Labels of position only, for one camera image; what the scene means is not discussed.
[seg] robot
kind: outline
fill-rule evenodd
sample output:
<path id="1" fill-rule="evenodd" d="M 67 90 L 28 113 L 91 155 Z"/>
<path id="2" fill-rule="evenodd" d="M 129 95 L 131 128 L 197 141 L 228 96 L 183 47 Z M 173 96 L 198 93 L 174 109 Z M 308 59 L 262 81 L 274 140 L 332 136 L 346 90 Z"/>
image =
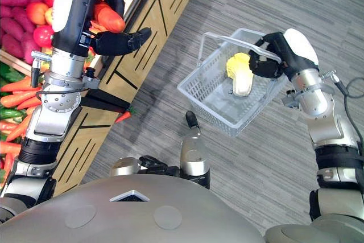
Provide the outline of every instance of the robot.
<path id="1" fill-rule="evenodd" d="M 122 0 L 106 1 L 123 14 Z M 92 69 L 82 71 L 88 46 L 100 55 L 123 55 L 150 36 L 150 29 L 143 29 L 93 37 L 87 32 L 93 5 L 94 0 L 55 0 L 53 55 L 34 53 L 33 83 L 39 59 L 52 63 L 44 75 L 42 105 L 32 115 L 1 193 L 1 242 L 364 242 L 363 142 L 356 141 L 351 124 L 334 112 L 333 89 L 324 79 L 330 77 L 341 92 L 350 94 L 334 72 L 319 74 L 315 51 L 294 29 L 257 41 L 257 48 L 268 44 L 266 49 L 281 62 L 252 50 L 250 69 L 261 77 L 285 74 L 294 87 L 283 102 L 301 110 L 318 165 L 320 188 L 310 194 L 310 225 L 275 226 L 262 237 L 214 196 L 208 190 L 208 152 L 192 112 L 186 114 L 191 134 L 182 141 L 179 168 L 150 156 L 123 158 L 111 177 L 51 198 L 56 155 L 80 91 L 98 87 Z"/>

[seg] wooden produce stand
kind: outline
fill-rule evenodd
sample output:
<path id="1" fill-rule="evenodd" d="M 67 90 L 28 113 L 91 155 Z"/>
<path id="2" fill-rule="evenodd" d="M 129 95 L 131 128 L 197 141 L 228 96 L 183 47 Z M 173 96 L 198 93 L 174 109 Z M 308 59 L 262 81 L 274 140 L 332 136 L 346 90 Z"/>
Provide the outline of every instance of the wooden produce stand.
<path id="1" fill-rule="evenodd" d="M 96 56 L 92 61 L 91 66 L 95 67 L 101 83 L 99 90 L 90 90 L 84 96 L 96 99 L 97 105 L 92 105 L 93 108 L 82 106 L 61 145 L 53 175 L 57 180 L 55 196 L 80 184 L 118 116 L 116 110 L 105 110 L 102 104 L 105 102 L 106 105 L 113 104 L 121 108 L 130 105 L 188 1 L 138 0 L 136 3 L 136 0 L 126 0 L 126 15 L 131 6 L 137 5 L 134 7 L 136 12 L 126 18 L 126 31 L 136 32 L 150 27 L 152 35 L 136 52 L 111 57 L 109 62 L 101 56 Z M 1 62 L 30 75 L 30 65 L 3 50 L 0 50 L 0 58 Z"/>

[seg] produce display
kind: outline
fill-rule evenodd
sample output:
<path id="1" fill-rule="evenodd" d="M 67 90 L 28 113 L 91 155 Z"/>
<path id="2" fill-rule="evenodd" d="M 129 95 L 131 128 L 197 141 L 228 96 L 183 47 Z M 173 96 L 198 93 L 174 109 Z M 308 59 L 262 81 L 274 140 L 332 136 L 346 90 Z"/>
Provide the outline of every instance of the produce display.
<path id="1" fill-rule="evenodd" d="M 0 45 L 9 54 L 32 64 L 32 51 L 51 53 L 54 0 L 0 0 Z M 90 32 L 122 32 L 124 20 L 106 2 L 98 0 Z M 95 56 L 89 51 L 87 63 Z"/>
<path id="2" fill-rule="evenodd" d="M 37 88 L 30 86 L 30 77 L 0 63 L 0 183 L 11 170 L 20 153 L 20 141 L 25 135 L 31 114 L 41 104 Z"/>

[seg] wooden crate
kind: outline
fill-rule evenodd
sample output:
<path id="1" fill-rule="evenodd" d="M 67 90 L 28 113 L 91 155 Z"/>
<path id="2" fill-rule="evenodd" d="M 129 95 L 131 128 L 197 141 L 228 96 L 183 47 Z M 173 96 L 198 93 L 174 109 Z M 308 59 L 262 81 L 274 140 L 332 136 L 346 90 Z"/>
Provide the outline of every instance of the wooden crate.
<path id="1" fill-rule="evenodd" d="M 132 0 L 126 0 L 126 8 Z M 131 102 L 142 86 L 169 34 L 189 0 L 147 0 L 133 23 L 131 32 L 151 27 L 152 35 L 137 52 L 117 56 L 106 71 L 100 89 Z M 1 61 L 30 76 L 31 66 L 0 50 Z M 101 56 L 91 64 L 96 73 L 102 67 Z M 82 107 L 58 153 L 53 177 L 55 196 L 75 188 L 82 180 L 98 149 L 109 133 L 118 113 Z"/>

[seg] wire basket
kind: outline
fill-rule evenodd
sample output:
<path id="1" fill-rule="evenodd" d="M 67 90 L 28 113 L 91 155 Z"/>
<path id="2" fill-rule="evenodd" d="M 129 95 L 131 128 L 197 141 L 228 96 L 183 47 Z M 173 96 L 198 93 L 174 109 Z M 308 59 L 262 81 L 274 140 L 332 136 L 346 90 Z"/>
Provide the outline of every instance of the wire basket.
<path id="1" fill-rule="evenodd" d="M 254 50 L 261 56 L 280 62 L 274 53 L 254 45 L 262 36 L 261 32 L 245 28 L 238 29 L 230 37 L 205 33 L 201 39 L 197 68 L 177 87 L 190 100 L 196 114 L 231 137 L 236 137 L 288 82 L 285 75 L 278 79 L 254 75 L 248 96 L 232 94 L 233 81 L 226 74 L 226 62 L 234 54 Z M 202 62 L 206 37 L 222 43 Z"/>

